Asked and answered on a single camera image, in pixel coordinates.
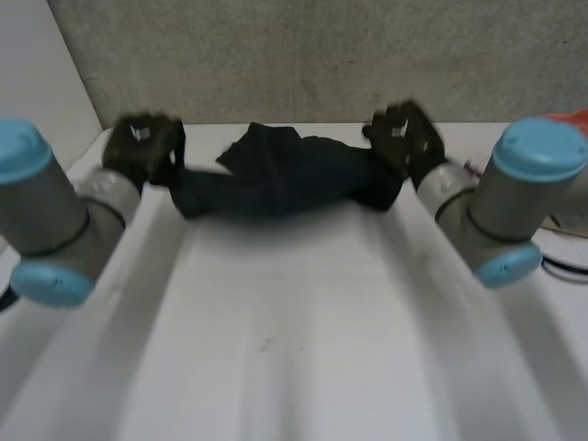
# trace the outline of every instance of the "white plastic surface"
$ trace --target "white plastic surface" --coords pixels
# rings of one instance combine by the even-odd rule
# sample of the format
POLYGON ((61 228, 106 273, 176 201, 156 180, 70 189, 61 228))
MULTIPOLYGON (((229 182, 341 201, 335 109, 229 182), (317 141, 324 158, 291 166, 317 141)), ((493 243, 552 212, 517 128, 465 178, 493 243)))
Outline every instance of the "white plastic surface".
MULTIPOLYGON (((295 127, 365 145, 357 124, 295 127)), ((440 127, 485 164, 504 125, 440 127)), ((245 130, 188 126, 187 163, 218 168, 245 130)), ((409 185, 383 216, 345 203, 263 225, 186 222, 147 189, 81 310, 0 317, 0 439, 582 439, 587 311, 585 288, 540 272, 481 288, 409 185)))
POLYGON ((46 0, 0 1, 0 118, 31 120, 65 169, 102 131, 46 0))

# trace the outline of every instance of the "gray wall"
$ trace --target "gray wall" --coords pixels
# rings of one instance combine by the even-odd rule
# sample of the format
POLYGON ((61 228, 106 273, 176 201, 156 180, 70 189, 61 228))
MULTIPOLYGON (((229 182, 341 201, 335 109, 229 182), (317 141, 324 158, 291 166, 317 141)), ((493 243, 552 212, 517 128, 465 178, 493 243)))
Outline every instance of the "gray wall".
POLYGON ((587 0, 49 0, 102 123, 441 121, 588 105, 587 0))

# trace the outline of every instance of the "robotic arm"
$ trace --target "robotic arm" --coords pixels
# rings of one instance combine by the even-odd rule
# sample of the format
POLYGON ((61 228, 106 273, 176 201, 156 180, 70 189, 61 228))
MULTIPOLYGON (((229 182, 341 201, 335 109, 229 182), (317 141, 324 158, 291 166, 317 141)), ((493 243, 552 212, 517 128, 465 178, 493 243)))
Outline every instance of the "robotic arm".
POLYGON ((445 155, 413 102, 389 107, 364 128, 374 150, 413 181, 417 197, 488 288, 513 283, 543 259, 531 243, 551 213, 588 198, 588 141, 572 125, 523 119, 497 141, 480 183, 445 155))
POLYGON ((77 193, 24 120, 0 121, 0 233, 20 254, 10 288, 53 307, 85 302, 132 221, 143 183, 184 146, 179 120, 122 119, 77 193))
MULTIPOLYGON (((489 288, 535 270, 543 256, 531 237, 541 222, 588 198, 588 141, 566 123, 524 119, 509 126, 478 185, 446 156, 413 102, 376 114, 364 135, 375 154, 412 180, 439 228, 489 288)), ((121 119, 102 166, 77 192, 32 124, 0 121, 0 140, 0 234, 21 256, 10 287, 39 303, 75 307, 92 292, 132 221, 143 184, 157 185, 174 175, 170 167, 183 166, 186 137, 179 119, 121 119)))

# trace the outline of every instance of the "black cable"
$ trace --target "black cable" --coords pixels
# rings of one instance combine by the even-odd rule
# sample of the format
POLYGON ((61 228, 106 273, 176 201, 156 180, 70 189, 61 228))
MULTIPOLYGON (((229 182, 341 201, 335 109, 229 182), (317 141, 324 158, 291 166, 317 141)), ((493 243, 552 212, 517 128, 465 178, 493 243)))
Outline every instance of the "black cable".
POLYGON ((549 257, 543 254, 543 264, 549 264, 551 266, 555 266, 558 269, 565 271, 566 273, 573 273, 579 274, 581 276, 588 276, 588 268, 584 266, 576 266, 572 264, 567 264, 565 262, 561 262, 560 260, 554 259, 553 257, 549 257))
POLYGON ((4 294, 2 294, 2 297, 0 297, 0 312, 12 306, 19 299, 20 296, 8 286, 4 291, 4 294))
POLYGON ((550 276, 563 282, 574 283, 577 285, 588 285, 588 267, 561 262, 560 260, 547 255, 543 255, 541 267, 550 276))

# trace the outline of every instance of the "light blue joint cap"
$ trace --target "light blue joint cap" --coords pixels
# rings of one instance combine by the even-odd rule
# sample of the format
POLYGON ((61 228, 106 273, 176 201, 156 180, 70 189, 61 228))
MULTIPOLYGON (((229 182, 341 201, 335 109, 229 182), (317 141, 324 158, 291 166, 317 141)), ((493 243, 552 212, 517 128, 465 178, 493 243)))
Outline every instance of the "light blue joint cap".
POLYGON ((53 308, 83 304, 94 285, 88 277, 72 269, 32 262, 18 265, 10 277, 10 287, 16 294, 53 308))
POLYGON ((477 268, 473 274, 486 288, 501 288, 528 276, 541 265, 543 255, 532 243, 502 254, 477 268))
POLYGON ((513 179, 560 182, 582 171, 588 162, 588 140, 570 124, 522 119, 506 128, 494 146, 492 161, 513 179))
POLYGON ((51 147, 24 119, 0 119, 0 186, 28 179, 51 163, 51 147))

